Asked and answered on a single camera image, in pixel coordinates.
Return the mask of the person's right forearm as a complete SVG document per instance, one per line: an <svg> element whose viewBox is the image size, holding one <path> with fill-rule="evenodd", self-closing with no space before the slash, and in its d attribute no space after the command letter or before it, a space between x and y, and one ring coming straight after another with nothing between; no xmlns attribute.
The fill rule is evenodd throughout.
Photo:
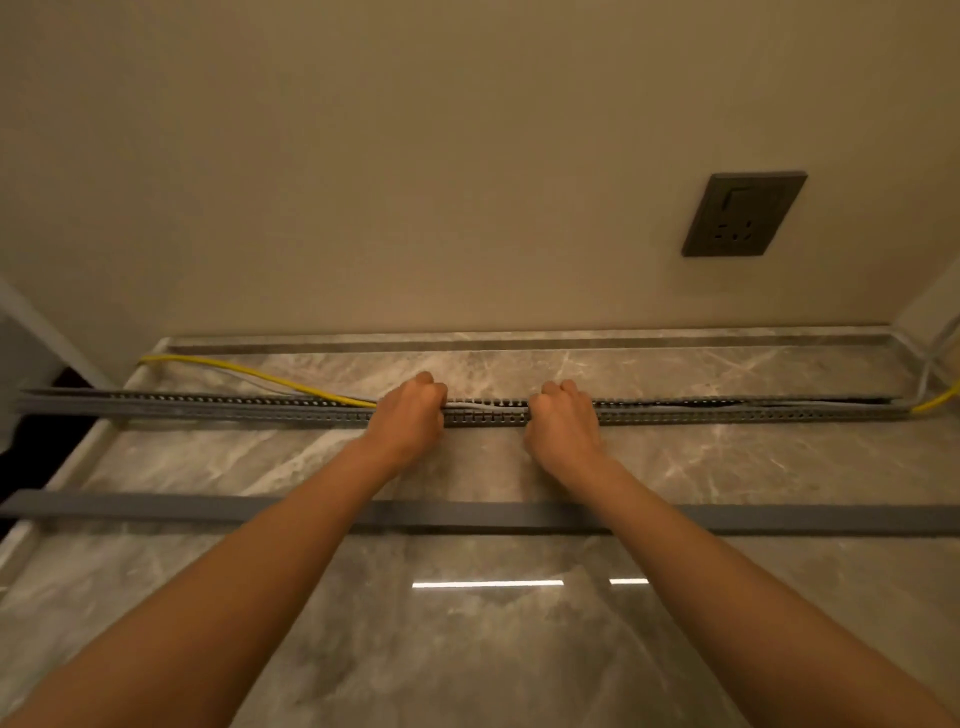
<svg viewBox="0 0 960 728"><path fill-rule="evenodd" d="M603 453L556 470L754 728L960 728L916 679Z"/></svg>

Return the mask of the person's left hand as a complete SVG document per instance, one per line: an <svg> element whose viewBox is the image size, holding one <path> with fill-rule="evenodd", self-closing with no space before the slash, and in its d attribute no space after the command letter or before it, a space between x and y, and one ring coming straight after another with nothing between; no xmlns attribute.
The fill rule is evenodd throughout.
<svg viewBox="0 0 960 728"><path fill-rule="evenodd" d="M396 387L379 400L361 438L370 458L391 477L429 452L445 428L443 409L391 406Z"/></svg>

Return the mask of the person's right hand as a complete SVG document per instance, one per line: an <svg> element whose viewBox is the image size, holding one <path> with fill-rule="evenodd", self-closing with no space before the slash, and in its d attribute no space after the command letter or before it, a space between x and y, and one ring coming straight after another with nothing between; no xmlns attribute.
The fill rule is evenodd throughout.
<svg viewBox="0 0 960 728"><path fill-rule="evenodd" d="M529 400L529 412L526 450L563 487L575 489L605 457L595 409L530 411Z"/></svg>

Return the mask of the grey slotted cable duct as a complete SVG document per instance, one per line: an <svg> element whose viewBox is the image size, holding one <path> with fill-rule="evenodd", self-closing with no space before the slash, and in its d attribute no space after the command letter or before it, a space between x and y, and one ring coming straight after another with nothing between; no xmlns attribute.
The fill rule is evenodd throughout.
<svg viewBox="0 0 960 728"><path fill-rule="evenodd" d="M903 421L913 405L888 395L733 395L595 399L604 427ZM49 388L14 400L24 415L290 424L319 429L361 429L374 404L345 404L319 396L267 396Z"/></svg>

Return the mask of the dark grey wall socket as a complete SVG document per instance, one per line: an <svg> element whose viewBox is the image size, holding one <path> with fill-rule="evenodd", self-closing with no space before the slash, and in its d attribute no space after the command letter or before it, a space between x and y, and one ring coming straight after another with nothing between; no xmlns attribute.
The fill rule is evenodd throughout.
<svg viewBox="0 0 960 728"><path fill-rule="evenodd" d="M808 177L805 171L712 174L681 255L686 259L763 256Z"/></svg>

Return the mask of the person's left forearm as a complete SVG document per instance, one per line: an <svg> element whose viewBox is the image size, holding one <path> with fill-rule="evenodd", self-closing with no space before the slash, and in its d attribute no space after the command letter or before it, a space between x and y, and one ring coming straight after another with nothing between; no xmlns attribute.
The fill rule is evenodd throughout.
<svg viewBox="0 0 960 728"><path fill-rule="evenodd" d="M0 728L225 728L357 515L418 457L366 434L47 676Z"/></svg>

